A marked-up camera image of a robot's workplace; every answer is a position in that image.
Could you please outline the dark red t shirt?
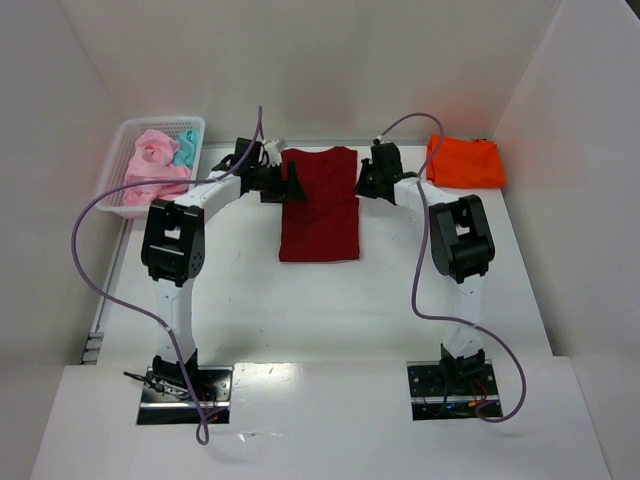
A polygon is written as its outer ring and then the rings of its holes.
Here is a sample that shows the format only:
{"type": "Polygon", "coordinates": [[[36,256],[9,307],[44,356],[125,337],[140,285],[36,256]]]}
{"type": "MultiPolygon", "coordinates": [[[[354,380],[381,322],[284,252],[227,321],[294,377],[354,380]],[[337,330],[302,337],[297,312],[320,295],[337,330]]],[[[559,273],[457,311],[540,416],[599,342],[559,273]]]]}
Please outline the dark red t shirt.
{"type": "Polygon", "coordinates": [[[331,263],[360,258],[359,199],[355,195],[358,153],[336,146],[320,152],[290,148],[282,174],[293,165],[306,195],[282,206],[279,260],[331,263]]]}

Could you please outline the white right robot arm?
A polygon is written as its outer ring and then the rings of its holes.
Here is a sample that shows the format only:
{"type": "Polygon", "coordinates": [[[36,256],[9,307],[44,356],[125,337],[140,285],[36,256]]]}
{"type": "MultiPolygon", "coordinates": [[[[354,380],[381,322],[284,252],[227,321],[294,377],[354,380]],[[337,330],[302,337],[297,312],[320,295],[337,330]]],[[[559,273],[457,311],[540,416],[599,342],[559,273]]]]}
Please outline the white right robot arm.
{"type": "Polygon", "coordinates": [[[419,274],[426,256],[454,287],[452,313],[438,318],[450,323],[439,360],[443,392],[472,383],[484,368],[481,293],[495,246],[484,205],[475,194],[461,196],[421,180],[403,168],[399,148],[376,140],[371,157],[362,161],[356,194],[384,199],[422,216],[423,240],[412,286],[417,301],[419,274]]]}

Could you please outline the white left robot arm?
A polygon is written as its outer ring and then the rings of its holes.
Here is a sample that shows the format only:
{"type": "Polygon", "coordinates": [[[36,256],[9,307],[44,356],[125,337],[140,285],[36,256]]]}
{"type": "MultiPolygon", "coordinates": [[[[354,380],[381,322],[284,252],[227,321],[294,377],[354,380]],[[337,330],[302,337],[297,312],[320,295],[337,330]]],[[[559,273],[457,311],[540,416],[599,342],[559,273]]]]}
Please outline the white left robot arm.
{"type": "Polygon", "coordinates": [[[267,202],[305,201],[294,166],[283,165],[282,139],[236,140],[235,151],[207,179],[174,200],[151,203],[141,259],[154,285],[163,333],[152,378],[180,389],[200,379],[192,331],[195,278],[205,262],[205,226],[227,205],[256,191],[267,202]]]}

